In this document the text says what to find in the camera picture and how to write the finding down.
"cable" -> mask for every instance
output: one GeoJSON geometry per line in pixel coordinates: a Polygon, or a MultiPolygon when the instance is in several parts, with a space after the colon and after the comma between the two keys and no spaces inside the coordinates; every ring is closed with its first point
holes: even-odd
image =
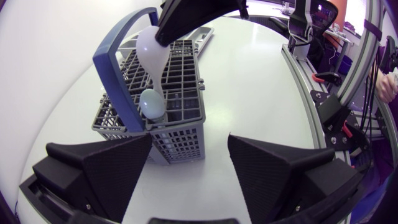
{"type": "Polygon", "coordinates": [[[335,48],[333,48],[333,50],[335,50],[335,53],[333,54],[333,56],[331,56],[331,58],[329,58],[329,65],[330,65],[330,60],[336,56],[337,50],[335,48]]]}

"person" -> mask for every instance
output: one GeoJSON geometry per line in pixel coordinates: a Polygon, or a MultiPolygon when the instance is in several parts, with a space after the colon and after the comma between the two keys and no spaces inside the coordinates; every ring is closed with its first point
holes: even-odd
{"type": "Polygon", "coordinates": [[[395,100],[396,94],[398,93],[398,87],[396,85],[396,74],[398,74],[398,68],[395,68],[393,72],[385,75],[380,70],[378,71],[376,80],[376,93],[379,99],[385,103],[391,103],[391,107],[397,104],[395,100]]]}
{"type": "MultiPolygon", "coordinates": [[[[396,97],[398,83],[396,82],[398,82],[398,68],[388,74],[383,74],[379,70],[375,94],[379,100],[388,103],[396,126],[398,126],[398,97],[396,97]]],[[[352,223],[366,223],[371,219],[385,194],[389,177],[394,172],[391,145],[387,139],[373,141],[372,153],[374,164],[364,177],[365,194],[351,214],[352,223]]]]}

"gray plastic basket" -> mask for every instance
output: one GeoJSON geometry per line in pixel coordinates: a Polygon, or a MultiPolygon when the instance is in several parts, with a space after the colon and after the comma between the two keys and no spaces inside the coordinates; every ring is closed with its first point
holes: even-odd
{"type": "Polygon", "coordinates": [[[164,122],[153,123],[141,112],[139,97],[145,89],[153,88],[153,85],[138,61],[136,50],[132,49],[121,64],[121,73],[131,99],[146,124],[146,130],[128,132],[107,94],[100,101],[92,127],[105,139],[150,133],[153,148],[148,161],[162,165],[205,158],[203,123],[206,116],[201,93],[205,86],[199,76],[197,53],[194,52],[196,49],[192,40],[177,40],[170,48],[169,61],[162,75],[166,107],[164,122]]]}

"black bracket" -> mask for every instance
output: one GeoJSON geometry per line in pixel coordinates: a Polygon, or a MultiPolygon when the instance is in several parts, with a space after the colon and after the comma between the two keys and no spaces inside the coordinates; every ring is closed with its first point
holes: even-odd
{"type": "Polygon", "coordinates": [[[335,86],[340,86],[343,82],[343,79],[334,72],[322,72],[318,74],[313,73],[312,79],[317,83],[329,82],[334,84],[335,86]]]}
{"type": "Polygon", "coordinates": [[[353,151],[358,147],[365,151],[369,148],[369,140],[360,130],[354,113],[342,106],[336,95],[315,90],[310,94],[317,107],[328,147],[336,151],[353,151]]]}

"office chair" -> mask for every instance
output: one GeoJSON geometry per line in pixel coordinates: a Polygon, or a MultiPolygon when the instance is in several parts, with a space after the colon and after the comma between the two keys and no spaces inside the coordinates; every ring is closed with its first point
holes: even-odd
{"type": "MultiPolygon", "coordinates": [[[[338,9],[331,2],[326,0],[311,0],[310,15],[312,19],[313,41],[310,43],[311,46],[307,57],[315,68],[319,66],[325,52],[325,38],[323,37],[323,33],[335,21],[337,14],[338,9]]],[[[285,35],[289,33],[287,24],[276,17],[270,17],[269,20],[282,30],[282,35],[289,38],[289,36],[285,35]]]]}

